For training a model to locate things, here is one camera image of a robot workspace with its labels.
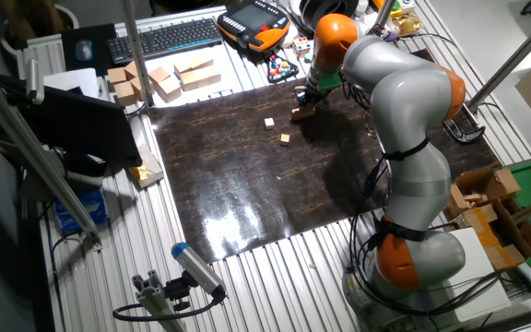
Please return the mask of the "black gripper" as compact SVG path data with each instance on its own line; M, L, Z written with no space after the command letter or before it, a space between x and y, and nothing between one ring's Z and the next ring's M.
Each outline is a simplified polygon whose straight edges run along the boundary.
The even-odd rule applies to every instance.
M301 111L302 105L310 104L310 109L315 111L316 104L325 98L325 94L308 85L298 85L294 88L297 105L294 112Z

